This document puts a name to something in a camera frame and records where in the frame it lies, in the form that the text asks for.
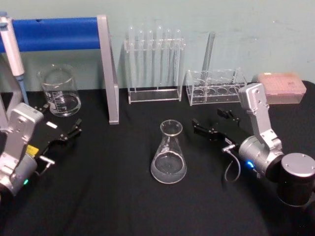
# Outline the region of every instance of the robotic arm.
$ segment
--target robotic arm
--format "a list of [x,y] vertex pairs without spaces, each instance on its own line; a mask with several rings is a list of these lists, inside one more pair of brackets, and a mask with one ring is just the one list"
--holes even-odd
[[279,198],[291,206],[306,204],[315,190],[315,160],[301,153],[284,155],[281,140],[271,128],[263,84],[250,84],[239,90],[242,108],[249,114],[253,136],[239,128],[231,112],[218,110],[225,118],[210,129],[193,120],[194,132],[211,141],[227,144],[222,151],[245,162],[257,173],[278,183]]

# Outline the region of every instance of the blue metal bar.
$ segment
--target blue metal bar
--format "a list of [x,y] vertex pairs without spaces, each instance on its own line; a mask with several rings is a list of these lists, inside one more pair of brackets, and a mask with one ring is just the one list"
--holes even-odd
[[99,49],[96,17],[14,20],[13,27],[20,52]]

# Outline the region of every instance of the cable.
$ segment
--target cable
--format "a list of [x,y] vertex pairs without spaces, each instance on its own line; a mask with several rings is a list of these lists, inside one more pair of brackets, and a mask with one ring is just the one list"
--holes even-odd
[[238,166],[238,173],[237,173],[237,176],[236,176],[236,178],[235,178],[234,180],[228,180],[228,179],[227,179],[227,172],[229,171],[229,169],[230,169],[230,167],[231,167],[233,161],[230,162],[230,164],[227,166],[227,168],[226,168],[226,170],[225,170],[225,172],[224,172],[224,180],[227,181],[227,182],[232,182],[232,183],[233,183],[233,182],[235,182],[236,180],[238,180],[238,178],[240,177],[240,174],[241,174],[241,164],[240,164],[240,161],[237,159],[237,157],[236,157],[233,153],[231,153],[230,150],[226,150],[225,152],[227,152],[228,154],[230,154],[230,156],[232,156],[232,157],[234,158],[234,160],[236,161],[237,166]]

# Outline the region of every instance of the pink pipette tip box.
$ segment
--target pink pipette tip box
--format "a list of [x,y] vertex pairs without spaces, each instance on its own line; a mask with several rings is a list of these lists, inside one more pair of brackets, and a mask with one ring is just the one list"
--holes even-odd
[[306,92],[296,73],[261,73],[257,82],[264,84],[268,104],[300,103]]

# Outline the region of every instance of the light blue wall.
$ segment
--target light blue wall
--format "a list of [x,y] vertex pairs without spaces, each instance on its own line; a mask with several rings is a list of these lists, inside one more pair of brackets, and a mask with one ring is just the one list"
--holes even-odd
[[[120,87],[126,85],[125,32],[141,22],[181,29],[185,70],[201,69],[208,32],[216,31],[213,69],[241,67],[248,80],[260,72],[295,71],[315,82],[314,0],[1,0],[0,7],[15,19],[107,14]],[[75,67],[80,89],[99,88],[99,60],[98,50],[24,53],[27,89],[39,90],[37,70],[57,62]]]

